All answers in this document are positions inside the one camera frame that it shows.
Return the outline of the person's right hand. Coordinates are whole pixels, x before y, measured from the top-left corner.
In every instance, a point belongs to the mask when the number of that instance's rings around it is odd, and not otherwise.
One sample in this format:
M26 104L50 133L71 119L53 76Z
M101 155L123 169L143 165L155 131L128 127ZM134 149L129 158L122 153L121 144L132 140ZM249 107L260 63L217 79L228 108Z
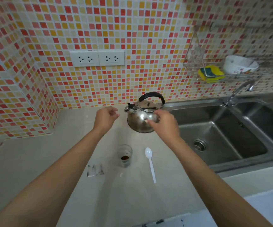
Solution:
M166 110L156 110L155 115L159 117L161 123L161 129L154 130L161 140L171 148L179 139L179 126L175 117Z

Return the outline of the person's right forearm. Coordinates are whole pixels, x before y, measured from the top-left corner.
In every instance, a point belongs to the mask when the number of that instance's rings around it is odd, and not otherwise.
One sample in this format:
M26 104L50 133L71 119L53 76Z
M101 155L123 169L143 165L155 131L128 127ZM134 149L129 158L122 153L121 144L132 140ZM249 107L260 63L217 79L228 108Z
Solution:
M273 227L195 154L183 139L165 142L174 152L218 227Z

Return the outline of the stainless steel double sink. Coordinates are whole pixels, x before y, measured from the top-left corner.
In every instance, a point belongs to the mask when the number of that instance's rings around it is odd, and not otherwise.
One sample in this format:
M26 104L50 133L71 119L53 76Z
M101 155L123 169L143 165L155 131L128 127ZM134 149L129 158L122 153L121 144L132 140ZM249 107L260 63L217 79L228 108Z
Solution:
M273 93L237 98L225 106L225 98L166 103L176 118L180 135L216 173L273 165ZM195 139L206 142L203 152Z

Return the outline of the yellow dish sponge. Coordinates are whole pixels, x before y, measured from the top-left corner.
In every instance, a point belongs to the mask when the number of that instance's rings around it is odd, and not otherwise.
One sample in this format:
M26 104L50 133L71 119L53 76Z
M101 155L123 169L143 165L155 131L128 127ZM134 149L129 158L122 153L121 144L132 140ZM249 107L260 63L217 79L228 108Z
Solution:
M206 83L216 83L224 79L224 73L215 65L208 65L198 70L200 79Z

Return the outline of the white ceramic bowl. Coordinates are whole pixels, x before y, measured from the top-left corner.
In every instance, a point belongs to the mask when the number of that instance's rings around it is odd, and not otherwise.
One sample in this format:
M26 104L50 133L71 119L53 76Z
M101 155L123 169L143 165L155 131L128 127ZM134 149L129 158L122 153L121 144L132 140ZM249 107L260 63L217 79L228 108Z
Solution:
M259 68L259 64L252 58L229 55L225 58L223 71L225 74L238 75L254 72Z

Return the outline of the person's left forearm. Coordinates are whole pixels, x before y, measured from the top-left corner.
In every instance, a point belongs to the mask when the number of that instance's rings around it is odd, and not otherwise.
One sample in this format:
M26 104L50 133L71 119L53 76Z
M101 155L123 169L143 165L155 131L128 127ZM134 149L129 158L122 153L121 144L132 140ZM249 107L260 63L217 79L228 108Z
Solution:
M0 211L0 227L56 227L94 149L107 131L93 128L30 182Z

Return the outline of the person's left hand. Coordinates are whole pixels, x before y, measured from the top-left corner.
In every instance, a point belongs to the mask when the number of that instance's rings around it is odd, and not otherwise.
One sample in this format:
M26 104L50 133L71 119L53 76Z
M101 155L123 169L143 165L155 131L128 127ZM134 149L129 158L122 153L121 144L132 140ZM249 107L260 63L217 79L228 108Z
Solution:
M108 114L108 107L101 108L97 111L94 120L93 130L100 136L104 136L113 126L116 119L112 119Z

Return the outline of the chrome sink faucet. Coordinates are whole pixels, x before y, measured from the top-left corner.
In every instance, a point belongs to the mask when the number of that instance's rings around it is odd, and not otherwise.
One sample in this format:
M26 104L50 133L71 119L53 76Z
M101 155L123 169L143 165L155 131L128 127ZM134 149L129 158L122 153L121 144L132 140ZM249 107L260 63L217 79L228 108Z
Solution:
M252 92L255 87L255 80L249 80L240 85L233 93L232 95L223 102L225 106L234 106L237 104L237 94L240 93L241 90L246 89L248 92Z

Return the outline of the white plastic spoon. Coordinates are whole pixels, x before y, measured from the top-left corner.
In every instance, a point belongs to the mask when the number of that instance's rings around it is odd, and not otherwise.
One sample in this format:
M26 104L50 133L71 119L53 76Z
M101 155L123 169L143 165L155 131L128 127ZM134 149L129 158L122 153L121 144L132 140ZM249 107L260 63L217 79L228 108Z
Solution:
M151 174L152 174L152 177L153 177L153 182L156 184L156 176L155 176L154 166L153 166L153 162L152 162L153 153L152 153L152 150L149 147L145 148L145 155L149 160L150 170L151 170Z

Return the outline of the metal sink drain strainer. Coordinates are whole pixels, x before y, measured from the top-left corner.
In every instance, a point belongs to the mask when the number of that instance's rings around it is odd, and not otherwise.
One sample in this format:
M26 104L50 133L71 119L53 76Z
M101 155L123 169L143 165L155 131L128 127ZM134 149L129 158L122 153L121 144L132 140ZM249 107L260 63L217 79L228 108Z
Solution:
M197 151L199 151L199 152L203 152L203 151L205 151L206 148L207 148L206 142L203 141L203 140L201 140L201 139L199 139L199 138L197 138L197 139L195 139L195 140L193 141L193 146L194 146L194 148L195 148Z

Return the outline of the clear plastic cup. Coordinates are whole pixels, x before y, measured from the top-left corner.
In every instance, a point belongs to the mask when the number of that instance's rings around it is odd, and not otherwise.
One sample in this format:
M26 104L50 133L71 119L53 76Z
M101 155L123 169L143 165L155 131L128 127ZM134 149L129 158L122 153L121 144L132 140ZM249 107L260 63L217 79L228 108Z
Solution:
M117 156L117 161L120 167L127 168L128 166L130 166L132 161L132 153L133 153L132 148L129 145L124 144L118 147L116 156ZM120 159L122 156L129 156L130 159L127 161L122 161Z

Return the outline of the white wall power outlet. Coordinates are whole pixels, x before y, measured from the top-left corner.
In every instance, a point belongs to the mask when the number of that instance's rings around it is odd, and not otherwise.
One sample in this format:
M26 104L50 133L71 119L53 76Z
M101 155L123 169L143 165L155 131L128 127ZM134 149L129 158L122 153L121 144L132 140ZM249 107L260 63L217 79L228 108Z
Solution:
M100 66L98 51L71 50L70 58L73 67L98 67Z
M100 66L124 66L125 50L124 49L105 49L98 50Z

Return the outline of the torn silver sachet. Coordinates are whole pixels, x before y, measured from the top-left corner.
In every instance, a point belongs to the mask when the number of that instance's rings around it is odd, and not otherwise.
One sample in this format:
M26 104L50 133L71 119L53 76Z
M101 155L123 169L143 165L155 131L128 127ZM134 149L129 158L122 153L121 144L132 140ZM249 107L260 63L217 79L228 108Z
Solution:
M93 177L98 175L104 175L104 170L102 164L88 164L87 167L87 177Z

